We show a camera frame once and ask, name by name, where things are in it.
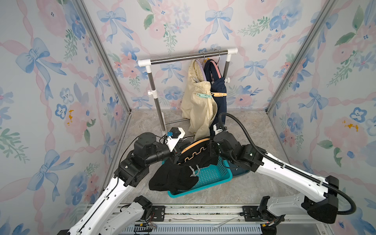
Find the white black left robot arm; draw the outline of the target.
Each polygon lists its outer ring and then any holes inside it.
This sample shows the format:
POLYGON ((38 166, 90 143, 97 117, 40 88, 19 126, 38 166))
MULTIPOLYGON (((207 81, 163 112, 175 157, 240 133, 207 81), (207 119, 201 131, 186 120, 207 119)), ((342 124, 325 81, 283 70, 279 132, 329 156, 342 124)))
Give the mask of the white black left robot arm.
POLYGON ((175 163, 182 151, 179 144, 185 136, 180 127, 173 127, 167 135, 158 139, 145 132, 132 142, 134 149, 126 158, 121 158, 114 177, 98 200, 70 229, 59 231, 60 235, 119 235, 128 226, 139 220, 147 220, 152 203, 139 196, 122 212, 113 215, 115 209, 149 174, 149 167, 170 159, 175 163))

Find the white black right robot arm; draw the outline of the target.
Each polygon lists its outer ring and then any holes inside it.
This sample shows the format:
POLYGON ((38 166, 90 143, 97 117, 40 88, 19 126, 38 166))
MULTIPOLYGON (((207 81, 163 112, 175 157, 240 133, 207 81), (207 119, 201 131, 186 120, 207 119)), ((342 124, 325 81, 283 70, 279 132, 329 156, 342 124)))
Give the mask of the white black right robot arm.
POLYGON ((336 177, 308 174, 262 148, 241 145, 227 131, 214 136, 212 147, 216 154, 236 166, 272 177, 298 191, 293 196, 264 196, 257 212, 262 219, 272 221, 287 214, 307 214, 323 223, 335 223, 338 213, 336 190, 339 188, 336 177))

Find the orange clothes hanger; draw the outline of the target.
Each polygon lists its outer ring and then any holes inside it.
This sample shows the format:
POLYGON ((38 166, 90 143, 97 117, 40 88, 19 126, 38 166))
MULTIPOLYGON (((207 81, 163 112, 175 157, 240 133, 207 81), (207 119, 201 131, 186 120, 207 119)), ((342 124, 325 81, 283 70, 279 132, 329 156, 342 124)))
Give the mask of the orange clothes hanger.
POLYGON ((178 164, 186 163, 192 160, 194 157, 204 153, 208 148, 210 143, 210 138, 204 138, 193 142, 191 145, 187 146, 181 153, 178 164))

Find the black shorts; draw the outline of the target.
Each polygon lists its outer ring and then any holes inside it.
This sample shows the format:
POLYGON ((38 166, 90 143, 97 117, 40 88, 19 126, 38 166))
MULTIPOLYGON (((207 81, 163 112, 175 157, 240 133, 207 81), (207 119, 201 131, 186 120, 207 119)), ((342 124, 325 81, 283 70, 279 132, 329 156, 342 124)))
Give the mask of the black shorts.
POLYGON ((217 163, 218 160, 209 160, 209 148, 186 163, 173 164, 168 159, 150 179, 149 189, 158 192, 170 191, 171 193, 188 191, 198 182, 198 174, 201 169, 217 165, 217 163))

